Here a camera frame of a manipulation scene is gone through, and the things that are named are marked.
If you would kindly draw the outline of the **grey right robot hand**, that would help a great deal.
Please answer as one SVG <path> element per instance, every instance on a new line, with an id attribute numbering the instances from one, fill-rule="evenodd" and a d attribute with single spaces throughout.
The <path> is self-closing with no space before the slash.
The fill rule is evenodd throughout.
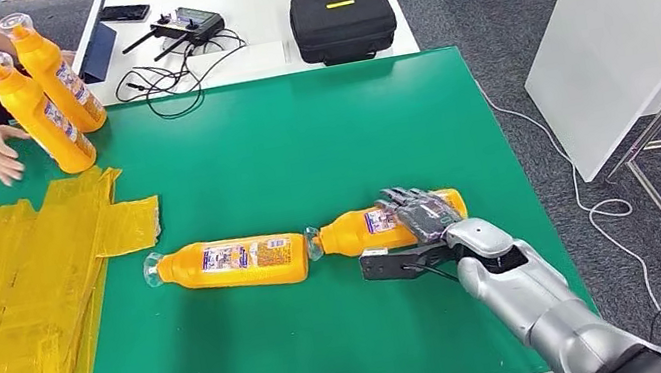
<path id="1" fill-rule="evenodd" d="M 441 241 L 451 225 L 465 219 L 442 197 L 418 188 L 385 188 L 380 195 L 375 205 L 405 226 L 418 245 Z"/>

